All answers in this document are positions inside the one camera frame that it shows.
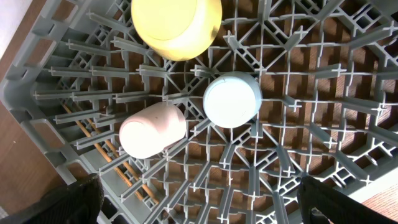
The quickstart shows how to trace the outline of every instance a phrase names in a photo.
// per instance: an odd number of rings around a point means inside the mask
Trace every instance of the black object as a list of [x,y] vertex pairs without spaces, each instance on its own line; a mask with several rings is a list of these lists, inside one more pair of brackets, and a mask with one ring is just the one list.
[[302,178],[297,199],[304,224],[397,223],[310,176]]
[[69,186],[52,190],[29,208],[0,220],[9,223],[94,224],[103,203],[100,177],[90,174]]

